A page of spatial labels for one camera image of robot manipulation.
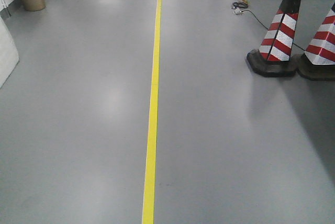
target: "reflective stripe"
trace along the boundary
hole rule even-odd
[[[284,20],[283,20],[283,24],[288,26],[290,29],[295,30],[295,26],[297,24],[297,21],[294,20],[292,17],[285,15]]]
[[[268,45],[261,45],[260,52],[268,54],[271,49],[271,46]]]
[[[321,47],[331,52],[335,52],[335,45],[325,40],[312,39],[309,45]]]
[[[283,14],[277,14],[274,16],[273,20],[272,20],[272,23],[275,24],[275,23],[280,23],[282,21],[282,17],[283,17]]]
[[[277,49],[276,47],[272,47],[270,54],[274,55],[276,58],[278,58],[281,61],[289,60],[289,55],[285,54],[283,51]]]
[[[287,36],[285,33],[278,31],[276,39],[281,43],[283,43],[284,45],[288,46],[289,48],[292,47],[293,39]]]
[[[326,31],[335,34],[335,26],[334,24],[322,24],[318,31]]]
[[[305,55],[308,58],[308,60],[314,65],[334,65],[335,64],[335,62],[327,58],[320,57],[319,55],[315,55],[307,51],[305,52]]]
[[[275,35],[276,35],[276,32],[277,32],[277,30],[269,30],[269,31],[266,33],[264,39],[272,39],[272,38],[274,38]]]

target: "yellow floor line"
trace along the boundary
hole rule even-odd
[[[161,9],[162,0],[157,0],[142,224],[153,224],[154,222]]]

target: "electrical cord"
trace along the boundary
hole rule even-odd
[[[232,9],[236,9],[236,8],[248,8],[249,5],[245,2],[234,2],[231,4],[232,5]]]
[[[269,29],[267,26],[265,26],[258,18],[257,18],[257,16],[254,14],[254,12],[252,12],[251,10],[248,10],[248,9],[245,9],[245,10],[241,10],[240,11],[240,13],[242,14],[243,12],[246,12],[246,11],[248,11],[248,12],[250,12],[253,16],[254,16],[254,18],[256,18],[256,20],[265,28],[265,29]],[[293,45],[295,45],[296,47],[298,47],[298,48],[300,48],[301,50],[303,50],[303,51],[305,51],[305,49],[303,49],[302,47],[300,47],[299,45],[297,45],[297,44],[295,44],[295,43],[293,43]]]

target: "black cone base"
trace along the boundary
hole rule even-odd
[[[335,65],[314,65],[305,54],[298,60],[298,73],[309,80],[335,81]]]
[[[247,55],[247,60],[255,73],[265,77],[294,76],[297,70],[296,61],[291,60],[273,64],[265,61],[259,50],[250,51]]]

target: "plug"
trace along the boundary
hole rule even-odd
[[[233,14],[235,15],[242,15],[242,11],[240,10],[240,8],[235,8],[232,10]]]

